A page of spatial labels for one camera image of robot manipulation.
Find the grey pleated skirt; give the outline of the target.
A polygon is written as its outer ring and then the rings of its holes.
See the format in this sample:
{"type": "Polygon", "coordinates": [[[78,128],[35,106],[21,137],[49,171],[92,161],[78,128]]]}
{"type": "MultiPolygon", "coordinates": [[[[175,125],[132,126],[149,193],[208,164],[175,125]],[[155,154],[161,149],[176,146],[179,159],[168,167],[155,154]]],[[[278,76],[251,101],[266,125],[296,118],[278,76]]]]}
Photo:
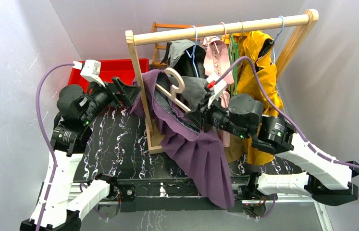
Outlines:
{"type": "Polygon", "coordinates": [[[198,66],[199,78],[195,76],[194,69],[186,51],[192,52],[193,41],[183,39],[170,41],[166,44],[165,55],[162,63],[176,70],[185,83],[185,90],[180,94],[179,99],[190,109],[196,107],[197,103],[206,94],[205,86],[207,85],[205,68],[203,66],[206,50],[197,44],[196,47],[196,64],[198,66]]]}

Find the purple pleated skirt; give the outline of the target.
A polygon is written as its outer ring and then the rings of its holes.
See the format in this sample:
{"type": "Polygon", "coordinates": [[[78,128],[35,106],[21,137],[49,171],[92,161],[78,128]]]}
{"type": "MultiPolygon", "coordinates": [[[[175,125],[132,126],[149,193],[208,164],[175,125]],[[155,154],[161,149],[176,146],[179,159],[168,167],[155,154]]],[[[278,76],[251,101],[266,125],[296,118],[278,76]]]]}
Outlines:
{"type": "Polygon", "coordinates": [[[175,83],[175,78],[158,69],[145,72],[142,77],[149,117],[164,135],[160,142],[164,152],[194,181],[203,197],[223,209],[233,207],[230,170],[216,130],[196,132],[180,108],[156,90],[156,84],[166,87],[175,83]]]}

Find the beige wooden hanger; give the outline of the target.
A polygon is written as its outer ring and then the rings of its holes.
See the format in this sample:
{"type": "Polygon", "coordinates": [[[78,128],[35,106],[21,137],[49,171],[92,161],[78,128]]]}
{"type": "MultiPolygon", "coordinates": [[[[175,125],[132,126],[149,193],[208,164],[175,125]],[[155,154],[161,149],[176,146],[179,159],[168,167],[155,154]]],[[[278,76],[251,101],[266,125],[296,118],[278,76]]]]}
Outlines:
{"type": "Polygon", "coordinates": [[[180,107],[184,112],[188,113],[191,111],[185,104],[183,104],[180,100],[177,99],[176,95],[181,94],[185,90],[185,84],[182,77],[179,73],[171,67],[167,67],[163,71],[166,75],[171,75],[177,80],[177,85],[172,84],[170,88],[170,92],[165,88],[156,84],[156,89],[164,94],[167,98],[169,98],[173,103],[175,103],[178,107],[180,107]]]}

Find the blue wire hanger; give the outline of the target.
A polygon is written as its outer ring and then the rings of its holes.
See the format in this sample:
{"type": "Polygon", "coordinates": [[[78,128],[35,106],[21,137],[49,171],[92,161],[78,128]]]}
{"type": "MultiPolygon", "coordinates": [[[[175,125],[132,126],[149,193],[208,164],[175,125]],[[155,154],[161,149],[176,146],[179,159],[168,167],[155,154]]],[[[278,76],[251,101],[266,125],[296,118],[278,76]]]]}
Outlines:
{"type": "Polygon", "coordinates": [[[199,78],[198,66],[195,61],[195,59],[196,59],[195,52],[196,52],[196,47],[198,44],[198,32],[197,32],[197,27],[195,25],[192,25],[191,28],[193,28],[195,31],[195,42],[192,47],[192,52],[190,53],[189,51],[186,51],[186,54],[188,55],[189,59],[191,60],[195,76],[199,78]]]}

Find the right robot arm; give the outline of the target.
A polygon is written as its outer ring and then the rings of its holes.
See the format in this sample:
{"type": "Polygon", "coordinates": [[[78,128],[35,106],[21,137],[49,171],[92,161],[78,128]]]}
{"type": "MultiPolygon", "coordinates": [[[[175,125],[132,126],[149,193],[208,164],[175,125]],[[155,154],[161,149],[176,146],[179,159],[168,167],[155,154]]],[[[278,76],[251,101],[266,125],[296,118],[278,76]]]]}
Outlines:
{"type": "Polygon", "coordinates": [[[319,150],[304,141],[284,118],[262,114],[263,105],[247,94],[232,97],[228,107],[208,98],[185,116],[197,128],[206,132],[212,127],[241,138],[251,138],[252,146],[286,159],[302,169],[299,174],[269,175],[252,173],[244,194],[252,199],[271,194],[296,194],[330,206],[339,206],[359,197],[352,178],[359,172],[351,162],[335,164],[330,157],[319,156],[319,150]]]}

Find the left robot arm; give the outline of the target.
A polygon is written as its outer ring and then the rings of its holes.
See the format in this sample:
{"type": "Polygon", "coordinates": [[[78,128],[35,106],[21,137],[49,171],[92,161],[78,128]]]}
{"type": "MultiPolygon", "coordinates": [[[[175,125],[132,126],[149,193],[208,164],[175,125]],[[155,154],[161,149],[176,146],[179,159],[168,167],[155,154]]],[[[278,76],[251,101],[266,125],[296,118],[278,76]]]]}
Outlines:
{"type": "Polygon", "coordinates": [[[116,177],[100,173],[74,199],[69,198],[75,172],[83,158],[90,124],[105,108],[132,106],[141,92],[118,77],[105,84],[91,82],[87,90],[80,85],[64,87],[57,101],[59,113],[49,141],[50,161],[37,206],[29,219],[21,222],[22,231],[78,231],[86,215],[102,199],[122,195],[116,177]]]}

